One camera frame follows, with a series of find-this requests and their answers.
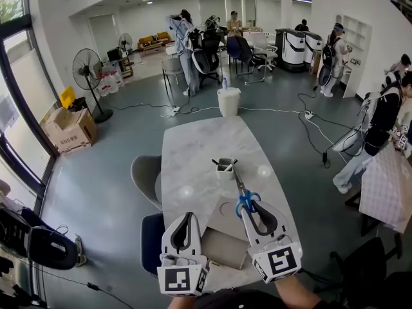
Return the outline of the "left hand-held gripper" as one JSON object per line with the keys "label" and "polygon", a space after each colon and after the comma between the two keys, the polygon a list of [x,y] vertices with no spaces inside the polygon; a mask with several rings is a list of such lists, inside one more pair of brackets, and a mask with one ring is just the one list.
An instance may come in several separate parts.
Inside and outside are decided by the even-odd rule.
{"label": "left hand-held gripper", "polygon": [[160,292],[173,297],[200,296],[209,273],[209,258],[201,254],[201,233],[193,212],[186,212],[174,220],[162,236],[161,266],[157,268]]}

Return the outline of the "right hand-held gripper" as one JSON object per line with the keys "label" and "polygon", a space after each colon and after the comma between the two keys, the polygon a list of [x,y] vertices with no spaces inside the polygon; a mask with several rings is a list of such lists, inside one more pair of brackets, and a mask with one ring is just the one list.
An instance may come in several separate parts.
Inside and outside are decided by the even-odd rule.
{"label": "right hand-held gripper", "polygon": [[[303,250],[299,241],[285,234],[288,230],[285,215],[263,201],[253,200],[252,205],[260,219],[258,224],[245,206],[241,208],[241,219],[250,243],[248,254],[252,266],[265,283],[298,273],[302,268]],[[275,238],[262,244],[262,236]]]}

